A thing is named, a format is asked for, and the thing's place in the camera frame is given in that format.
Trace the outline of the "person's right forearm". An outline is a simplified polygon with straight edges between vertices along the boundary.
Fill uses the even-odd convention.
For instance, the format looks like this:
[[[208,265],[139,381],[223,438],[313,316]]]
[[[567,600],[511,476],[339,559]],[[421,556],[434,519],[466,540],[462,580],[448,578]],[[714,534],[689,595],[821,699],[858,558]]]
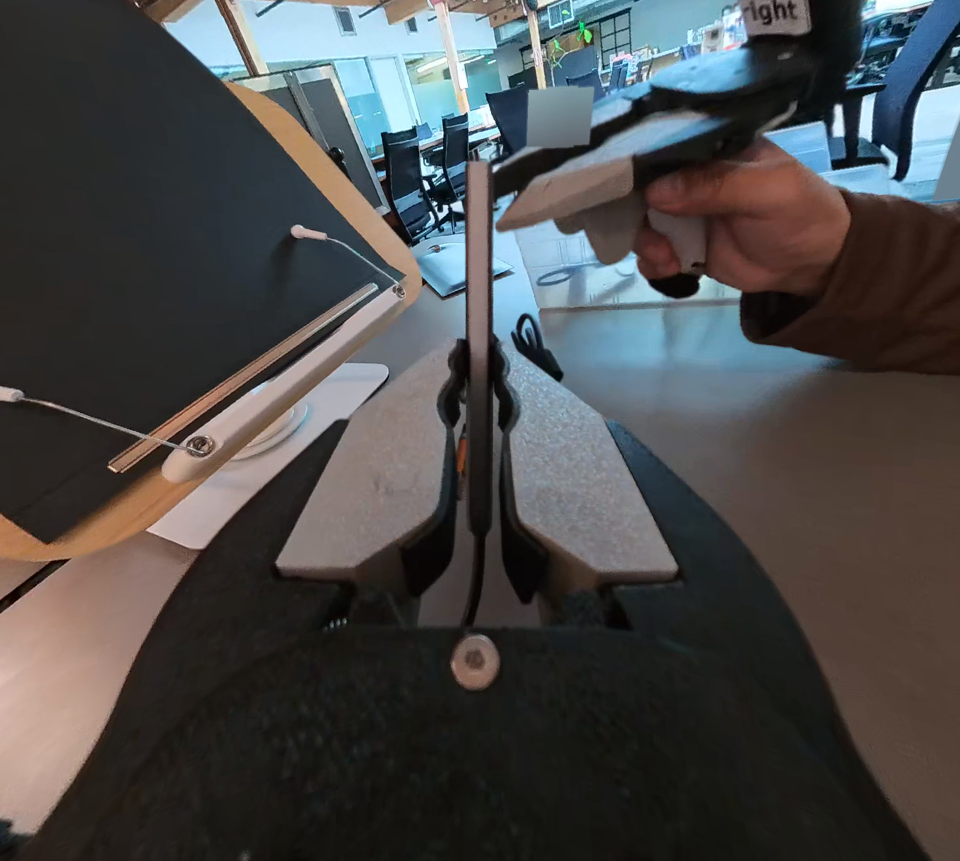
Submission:
[[[743,293],[752,343],[860,371],[959,375],[959,203],[841,191],[845,243],[822,292]]]

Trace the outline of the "black mesh office chair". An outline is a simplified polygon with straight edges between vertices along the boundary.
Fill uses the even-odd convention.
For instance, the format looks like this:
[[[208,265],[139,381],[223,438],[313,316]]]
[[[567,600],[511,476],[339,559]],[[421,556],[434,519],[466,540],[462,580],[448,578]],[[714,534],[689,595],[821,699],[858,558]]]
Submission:
[[[427,193],[417,131],[382,132],[385,192],[399,234],[409,247],[437,231],[442,221]]]
[[[486,102],[500,135],[502,158],[526,147],[528,121],[527,87],[486,93]]]
[[[462,213],[466,194],[466,170],[470,159],[469,114],[442,120],[440,181],[436,186],[438,201],[454,215]]]

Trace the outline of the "black book stand board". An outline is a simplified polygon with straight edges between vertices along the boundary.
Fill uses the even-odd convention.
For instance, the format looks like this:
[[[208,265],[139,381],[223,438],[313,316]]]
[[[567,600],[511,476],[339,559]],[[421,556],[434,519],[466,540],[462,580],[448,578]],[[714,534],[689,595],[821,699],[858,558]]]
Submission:
[[[331,243],[348,243],[406,293]],[[390,326],[411,250],[296,120],[127,0],[2,0],[2,559],[152,526]]]

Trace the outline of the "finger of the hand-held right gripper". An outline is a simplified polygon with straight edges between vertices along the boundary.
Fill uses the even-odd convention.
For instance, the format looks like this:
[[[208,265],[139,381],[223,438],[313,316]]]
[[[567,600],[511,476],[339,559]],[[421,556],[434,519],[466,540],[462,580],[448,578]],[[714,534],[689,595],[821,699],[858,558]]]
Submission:
[[[492,191],[522,192],[536,178],[562,168],[589,168],[627,159],[640,177],[708,162],[742,148],[747,124],[731,117],[675,113],[634,123],[598,145],[569,148],[525,147],[493,169]]]
[[[568,219],[632,194],[635,156],[584,155],[540,174],[516,195],[495,223],[498,231],[518,231],[546,221]]]

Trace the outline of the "grey flat panel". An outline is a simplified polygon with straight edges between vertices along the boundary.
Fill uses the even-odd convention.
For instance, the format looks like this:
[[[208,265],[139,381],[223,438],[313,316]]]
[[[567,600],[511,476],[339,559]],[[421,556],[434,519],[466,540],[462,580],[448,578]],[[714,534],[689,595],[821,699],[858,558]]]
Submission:
[[[425,284],[441,299],[465,290],[467,252],[463,242],[432,243],[415,255]]]

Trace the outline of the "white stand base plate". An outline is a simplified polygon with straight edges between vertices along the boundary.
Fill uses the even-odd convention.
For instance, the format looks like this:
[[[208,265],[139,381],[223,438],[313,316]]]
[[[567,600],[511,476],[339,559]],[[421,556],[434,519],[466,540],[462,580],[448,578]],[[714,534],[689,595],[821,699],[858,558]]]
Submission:
[[[382,363],[345,363],[311,389],[147,532],[182,548],[206,548],[226,524],[320,435],[388,380]]]

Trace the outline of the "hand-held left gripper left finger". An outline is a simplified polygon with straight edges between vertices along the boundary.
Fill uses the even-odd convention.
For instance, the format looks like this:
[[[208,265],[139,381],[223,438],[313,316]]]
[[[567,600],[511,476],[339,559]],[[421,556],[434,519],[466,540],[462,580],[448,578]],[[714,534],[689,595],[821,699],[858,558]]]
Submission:
[[[275,561],[286,578],[419,598],[450,565],[463,378],[451,340],[354,412]]]

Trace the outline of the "dark blue office chair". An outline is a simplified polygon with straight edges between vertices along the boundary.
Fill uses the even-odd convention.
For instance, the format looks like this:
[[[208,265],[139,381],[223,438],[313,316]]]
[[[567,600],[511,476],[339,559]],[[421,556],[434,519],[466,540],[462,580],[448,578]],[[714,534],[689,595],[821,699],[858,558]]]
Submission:
[[[826,130],[834,170],[893,166],[895,181],[906,178],[919,101],[957,43],[958,12],[958,0],[933,0],[865,22],[860,55],[840,102],[843,132]]]

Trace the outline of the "grey usb hub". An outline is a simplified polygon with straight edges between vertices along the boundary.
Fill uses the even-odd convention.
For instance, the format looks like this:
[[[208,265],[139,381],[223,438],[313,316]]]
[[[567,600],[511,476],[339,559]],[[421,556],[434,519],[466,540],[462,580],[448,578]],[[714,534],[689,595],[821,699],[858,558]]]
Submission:
[[[472,161],[465,187],[465,434],[464,500],[472,538],[472,567],[462,627],[474,627],[483,591],[486,541],[494,507],[493,177],[489,162]]]

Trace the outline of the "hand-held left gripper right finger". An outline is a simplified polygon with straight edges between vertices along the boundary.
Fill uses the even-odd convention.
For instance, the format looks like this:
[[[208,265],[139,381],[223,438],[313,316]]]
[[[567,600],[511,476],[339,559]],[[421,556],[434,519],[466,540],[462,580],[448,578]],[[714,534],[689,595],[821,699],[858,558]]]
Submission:
[[[501,556],[520,602],[676,580],[604,416],[517,353],[504,354],[495,391]]]

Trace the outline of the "dark grey partition panel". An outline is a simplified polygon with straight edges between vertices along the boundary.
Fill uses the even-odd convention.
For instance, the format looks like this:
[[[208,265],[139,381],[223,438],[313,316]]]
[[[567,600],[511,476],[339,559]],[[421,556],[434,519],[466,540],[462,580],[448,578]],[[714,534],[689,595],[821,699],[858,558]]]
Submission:
[[[329,155],[380,216],[390,207],[331,63],[229,79],[279,105]]]

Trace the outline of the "person's right hand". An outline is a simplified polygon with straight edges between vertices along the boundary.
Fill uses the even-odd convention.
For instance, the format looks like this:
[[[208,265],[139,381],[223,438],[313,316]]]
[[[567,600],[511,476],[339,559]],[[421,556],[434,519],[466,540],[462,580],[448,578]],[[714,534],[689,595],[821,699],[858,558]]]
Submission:
[[[764,136],[656,179],[644,198],[667,216],[704,219],[705,274],[744,294],[819,297],[851,224],[841,192]]]

